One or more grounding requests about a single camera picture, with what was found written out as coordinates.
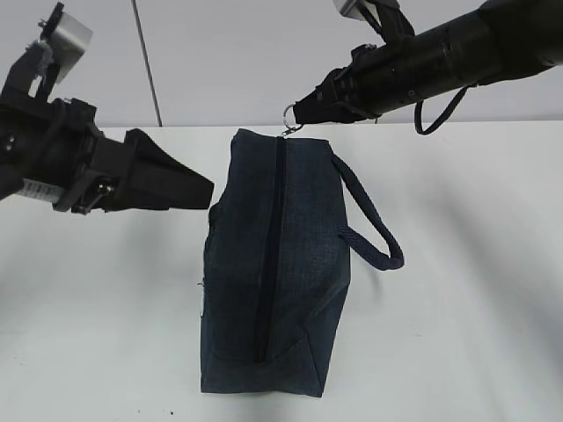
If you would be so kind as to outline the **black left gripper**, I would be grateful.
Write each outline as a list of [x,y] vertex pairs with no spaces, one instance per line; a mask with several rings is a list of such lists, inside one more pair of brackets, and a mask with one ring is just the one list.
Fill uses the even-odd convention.
[[125,142],[106,138],[96,107],[73,98],[63,103],[66,120],[26,174],[26,196],[55,211],[87,215],[111,207],[164,211],[206,210],[214,183],[164,152],[140,129]]

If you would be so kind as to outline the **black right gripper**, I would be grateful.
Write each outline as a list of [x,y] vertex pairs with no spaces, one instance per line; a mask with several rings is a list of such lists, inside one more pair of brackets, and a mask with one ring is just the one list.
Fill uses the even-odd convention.
[[299,125],[355,123],[396,109],[396,47],[362,44],[351,62],[331,70],[305,98],[293,105]]

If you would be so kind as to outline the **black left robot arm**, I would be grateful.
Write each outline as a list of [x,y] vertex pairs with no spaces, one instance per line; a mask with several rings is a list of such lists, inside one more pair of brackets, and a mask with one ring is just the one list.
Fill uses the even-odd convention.
[[205,210],[213,183],[134,128],[123,141],[105,137],[96,109],[83,101],[27,98],[1,104],[1,197],[49,202],[87,215],[129,209]]

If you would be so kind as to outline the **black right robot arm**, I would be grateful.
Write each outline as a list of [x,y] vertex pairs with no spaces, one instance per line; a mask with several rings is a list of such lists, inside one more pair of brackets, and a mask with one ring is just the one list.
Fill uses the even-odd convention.
[[346,18],[383,39],[364,44],[295,102],[296,124],[355,123],[414,106],[417,132],[429,135],[474,87],[523,79],[562,63],[560,1],[486,1],[474,11],[416,33],[396,1],[342,1]]

